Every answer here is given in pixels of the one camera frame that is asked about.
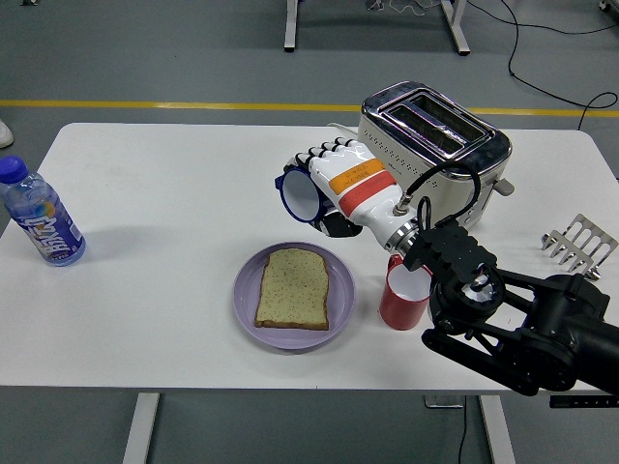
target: toaster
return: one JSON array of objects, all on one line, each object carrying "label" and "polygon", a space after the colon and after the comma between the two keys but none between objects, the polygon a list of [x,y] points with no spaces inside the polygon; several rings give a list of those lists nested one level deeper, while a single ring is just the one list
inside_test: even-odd
[{"label": "toaster", "polygon": [[[510,139],[467,109],[419,82],[401,82],[367,98],[361,109],[359,141],[365,143],[403,190],[425,171],[449,160],[466,163],[480,176],[477,202],[458,218],[470,228],[480,220],[497,190],[514,187],[501,175],[512,153]],[[460,210],[473,195],[470,174],[445,169],[413,195],[413,204],[429,197],[432,225]]]}]

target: bread crust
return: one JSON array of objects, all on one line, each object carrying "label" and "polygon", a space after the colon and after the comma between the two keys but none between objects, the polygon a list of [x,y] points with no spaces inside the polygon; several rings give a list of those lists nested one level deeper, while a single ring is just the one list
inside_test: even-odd
[{"label": "bread crust", "polygon": [[[303,249],[303,248],[286,248],[286,249]],[[258,301],[258,306],[255,311],[254,319],[253,319],[253,324],[256,327],[258,328],[264,327],[264,328],[272,328],[272,329],[304,329],[304,330],[309,330],[309,331],[328,331],[329,330],[329,315],[328,315],[328,308],[327,308],[327,297],[329,295],[330,281],[328,278],[329,273],[327,271],[327,263],[325,259],[322,256],[320,256],[318,253],[315,253],[313,251],[306,250],[306,249],[304,249],[304,251],[308,251],[320,257],[322,266],[323,266],[323,271],[325,273],[325,276],[327,276],[327,286],[324,291],[324,296],[322,299],[322,310],[323,310],[324,321],[320,323],[311,323],[311,322],[298,323],[294,321],[272,320],[268,318],[259,317],[260,305],[263,302],[263,290],[264,290],[264,280],[265,280],[266,270],[271,265],[271,256],[273,254],[272,253],[272,254],[269,254],[267,258],[267,262],[264,266],[264,272],[262,273],[262,278],[260,280],[260,298]]]}]

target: toast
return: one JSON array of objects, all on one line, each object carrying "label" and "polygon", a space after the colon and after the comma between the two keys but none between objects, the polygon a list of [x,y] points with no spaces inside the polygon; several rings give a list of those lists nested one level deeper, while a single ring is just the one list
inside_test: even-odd
[{"label": "toast", "polygon": [[267,259],[260,283],[256,327],[328,331],[329,275],[319,254],[283,248]]}]

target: plate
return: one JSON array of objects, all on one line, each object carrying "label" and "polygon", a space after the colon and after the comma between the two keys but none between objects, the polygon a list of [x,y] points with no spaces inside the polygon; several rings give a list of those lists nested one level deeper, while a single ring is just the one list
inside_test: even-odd
[{"label": "plate", "polygon": [[[325,259],[329,275],[327,294],[328,331],[304,329],[273,329],[255,327],[253,318],[260,300],[262,274],[269,254],[284,248],[301,248],[318,253]],[[316,347],[339,334],[348,324],[355,305],[355,282],[344,263],[331,251],[303,242],[286,242],[264,248],[241,268],[234,281],[233,303],[241,325],[252,336],[276,348],[302,350]]]}]

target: bottle label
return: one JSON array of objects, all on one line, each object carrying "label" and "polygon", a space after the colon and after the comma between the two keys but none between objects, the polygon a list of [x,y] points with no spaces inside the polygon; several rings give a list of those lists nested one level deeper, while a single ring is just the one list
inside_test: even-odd
[{"label": "bottle label", "polygon": [[62,206],[56,209],[45,202],[41,216],[18,217],[15,222],[47,261],[66,259],[82,246],[81,233]]}]

